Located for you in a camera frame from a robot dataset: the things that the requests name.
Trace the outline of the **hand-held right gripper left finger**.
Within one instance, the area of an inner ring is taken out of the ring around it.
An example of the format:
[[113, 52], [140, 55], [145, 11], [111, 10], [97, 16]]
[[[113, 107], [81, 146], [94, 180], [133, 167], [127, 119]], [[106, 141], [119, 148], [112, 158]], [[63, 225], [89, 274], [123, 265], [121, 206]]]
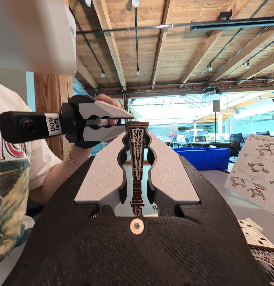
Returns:
[[76, 204], [110, 205], [113, 209], [127, 198], [126, 170], [128, 134], [123, 132], [93, 159], [75, 197]]

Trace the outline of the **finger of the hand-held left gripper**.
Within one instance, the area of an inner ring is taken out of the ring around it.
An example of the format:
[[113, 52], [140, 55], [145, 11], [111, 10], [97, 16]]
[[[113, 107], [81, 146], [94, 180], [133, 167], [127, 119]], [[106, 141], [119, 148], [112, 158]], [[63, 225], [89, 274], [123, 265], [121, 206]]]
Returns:
[[118, 137], [125, 131], [125, 125], [101, 126], [98, 129], [86, 126], [83, 131], [83, 140], [89, 142], [107, 142]]
[[79, 103], [78, 109], [82, 118], [86, 120], [92, 116], [96, 116], [101, 119], [102, 118], [134, 119], [134, 115], [103, 101], [93, 101], [91, 103]]

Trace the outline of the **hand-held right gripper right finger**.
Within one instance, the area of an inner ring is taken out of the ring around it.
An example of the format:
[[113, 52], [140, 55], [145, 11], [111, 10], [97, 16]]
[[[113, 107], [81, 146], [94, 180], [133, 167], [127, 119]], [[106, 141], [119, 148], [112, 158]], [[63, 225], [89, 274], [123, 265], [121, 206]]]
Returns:
[[200, 198], [180, 156], [164, 142], [146, 132], [148, 170], [147, 197], [158, 210], [165, 206], [194, 205]]

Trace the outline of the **wooden tower spire model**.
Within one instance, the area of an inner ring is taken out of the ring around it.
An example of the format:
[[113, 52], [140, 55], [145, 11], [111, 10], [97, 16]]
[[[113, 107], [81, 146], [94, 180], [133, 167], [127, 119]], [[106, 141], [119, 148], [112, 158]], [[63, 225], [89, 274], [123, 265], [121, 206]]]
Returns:
[[126, 131], [129, 137], [132, 178], [133, 178], [133, 195], [131, 207], [134, 216], [142, 215], [144, 207], [142, 198], [142, 176], [144, 165], [144, 150], [146, 141], [146, 131], [149, 127], [148, 122], [128, 121]]

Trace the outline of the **person's left hand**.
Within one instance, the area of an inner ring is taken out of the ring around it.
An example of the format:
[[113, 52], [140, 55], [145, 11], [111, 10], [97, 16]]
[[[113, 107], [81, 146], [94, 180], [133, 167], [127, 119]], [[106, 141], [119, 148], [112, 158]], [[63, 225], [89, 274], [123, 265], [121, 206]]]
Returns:
[[[107, 104], [113, 105], [119, 109], [123, 109], [123, 107], [118, 102], [116, 102], [113, 98], [111, 98], [107, 95], [104, 95], [104, 94], [99, 94], [98, 96], [96, 96], [96, 98], [94, 98], [94, 100], [106, 102]], [[118, 120], [111, 119], [111, 118], [108, 119], [109, 125], [116, 125], [117, 122], [118, 122]]]

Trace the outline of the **blue plastic bin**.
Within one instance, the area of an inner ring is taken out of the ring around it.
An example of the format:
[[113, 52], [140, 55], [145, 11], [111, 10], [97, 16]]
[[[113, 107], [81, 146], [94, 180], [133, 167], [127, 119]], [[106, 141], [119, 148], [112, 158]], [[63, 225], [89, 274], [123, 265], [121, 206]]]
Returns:
[[231, 150], [228, 148], [186, 147], [172, 150], [187, 159], [199, 171], [227, 169], [231, 156]]

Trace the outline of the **wooden pillar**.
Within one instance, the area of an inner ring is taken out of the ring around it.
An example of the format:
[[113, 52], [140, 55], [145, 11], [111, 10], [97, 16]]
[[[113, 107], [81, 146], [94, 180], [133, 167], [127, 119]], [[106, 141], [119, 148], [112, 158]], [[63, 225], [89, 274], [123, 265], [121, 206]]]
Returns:
[[[37, 112], [59, 113], [62, 103], [73, 96], [73, 80], [71, 76], [34, 73], [35, 107]], [[70, 143], [64, 136], [46, 139], [50, 150], [61, 160], [67, 154]]]

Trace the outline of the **black office chair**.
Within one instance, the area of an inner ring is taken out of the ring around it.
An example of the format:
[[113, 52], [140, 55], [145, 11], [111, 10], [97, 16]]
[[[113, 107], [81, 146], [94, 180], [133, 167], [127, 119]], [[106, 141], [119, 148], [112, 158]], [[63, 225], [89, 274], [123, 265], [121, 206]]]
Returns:
[[229, 142], [232, 144], [231, 157], [237, 157], [244, 145], [242, 133], [230, 134]]

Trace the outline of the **paper instruction sheet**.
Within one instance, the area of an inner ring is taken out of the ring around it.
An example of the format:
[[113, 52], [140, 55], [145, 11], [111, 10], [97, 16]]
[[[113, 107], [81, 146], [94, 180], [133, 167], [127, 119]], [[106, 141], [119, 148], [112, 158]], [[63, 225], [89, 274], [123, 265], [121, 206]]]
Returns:
[[225, 187], [274, 215], [274, 137], [248, 136]]

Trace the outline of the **person's white printed t-shirt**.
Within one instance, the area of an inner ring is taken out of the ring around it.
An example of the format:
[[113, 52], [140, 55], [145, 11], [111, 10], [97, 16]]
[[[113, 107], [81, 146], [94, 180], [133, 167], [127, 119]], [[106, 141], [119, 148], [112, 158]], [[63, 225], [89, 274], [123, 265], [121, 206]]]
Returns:
[[[17, 93], [0, 84], [0, 114], [7, 111], [31, 109]], [[12, 144], [0, 131], [0, 263], [24, 232], [29, 191], [42, 186], [50, 170], [60, 163], [45, 140]]]

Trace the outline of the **dark panel on stand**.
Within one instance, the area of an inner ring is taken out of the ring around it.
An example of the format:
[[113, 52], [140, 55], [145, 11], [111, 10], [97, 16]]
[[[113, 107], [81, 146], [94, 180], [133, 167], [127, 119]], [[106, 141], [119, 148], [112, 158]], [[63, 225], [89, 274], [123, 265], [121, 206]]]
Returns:
[[212, 101], [212, 108], [214, 112], [214, 141], [216, 142], [217, 137], [216, 137], [216, 126], [217, 126], [217, 119], [216, 119], [216, 113], [221, 111], [221, 102], [220, 100], [214, 99]]

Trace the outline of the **ceiling projector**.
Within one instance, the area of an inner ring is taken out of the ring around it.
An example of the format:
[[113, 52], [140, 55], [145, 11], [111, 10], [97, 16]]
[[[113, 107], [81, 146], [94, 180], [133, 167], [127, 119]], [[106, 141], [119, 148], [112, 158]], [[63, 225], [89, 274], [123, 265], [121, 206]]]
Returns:
[[203, 92], [203, 100], [214, 100], [222, 95], [222, 91], [214, 87], [204, 88]]

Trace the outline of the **small white wax block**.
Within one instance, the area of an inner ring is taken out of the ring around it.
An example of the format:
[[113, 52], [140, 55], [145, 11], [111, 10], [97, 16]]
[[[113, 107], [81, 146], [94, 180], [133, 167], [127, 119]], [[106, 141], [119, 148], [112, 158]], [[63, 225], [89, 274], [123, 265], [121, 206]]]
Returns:
[[245, 220], [254, 228], [256, 228], [260, 233], [264, 233], [264, 229], [260, 227], [257, 223], [255, 223], [253, 220], [251, 220], [250, 218], [246, 218]]

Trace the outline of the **wooden tower base model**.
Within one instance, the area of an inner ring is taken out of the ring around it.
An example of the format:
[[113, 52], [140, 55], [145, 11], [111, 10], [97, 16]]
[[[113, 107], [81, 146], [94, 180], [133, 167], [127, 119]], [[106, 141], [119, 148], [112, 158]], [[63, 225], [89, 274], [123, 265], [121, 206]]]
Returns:
[[238, 220], [246, 242], [261, 270], [266, 273], [270, 285], [274, 285], [274, 244], [271, 243], [251, 220]]

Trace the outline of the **black ceiling track fixture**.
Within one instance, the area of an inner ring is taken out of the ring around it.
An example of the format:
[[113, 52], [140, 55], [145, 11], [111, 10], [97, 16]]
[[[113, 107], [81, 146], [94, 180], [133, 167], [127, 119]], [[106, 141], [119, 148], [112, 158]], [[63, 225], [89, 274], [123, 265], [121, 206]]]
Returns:
[[242, 28], [245, 24], [240, 21], [224, 21], [224, 22], [203, 22], [203, 23], [193, 23], [189, 27], [189, 31], [194, 30], [220, 30], [220, 29], [230, 29], [230, 28]]

